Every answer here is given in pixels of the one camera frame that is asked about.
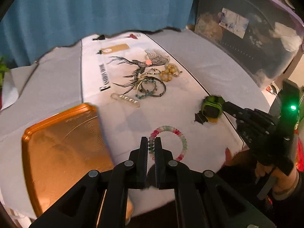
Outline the right human hand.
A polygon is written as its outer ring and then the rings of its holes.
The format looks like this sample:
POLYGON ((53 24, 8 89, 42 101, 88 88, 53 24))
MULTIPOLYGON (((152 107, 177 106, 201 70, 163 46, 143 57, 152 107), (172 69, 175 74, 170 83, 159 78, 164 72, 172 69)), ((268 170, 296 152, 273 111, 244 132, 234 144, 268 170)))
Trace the right human hand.
POLYGON ((287 176, 274 165, 264 166, 257 162, 255 169, 256 177, 264 177, 269 173, 272 177, 276 178, 273 186, 273 192, 276 195, 290 195, 295 190, 299 181, 299 173, 295 165, 293 166, 291 173, 287 176))

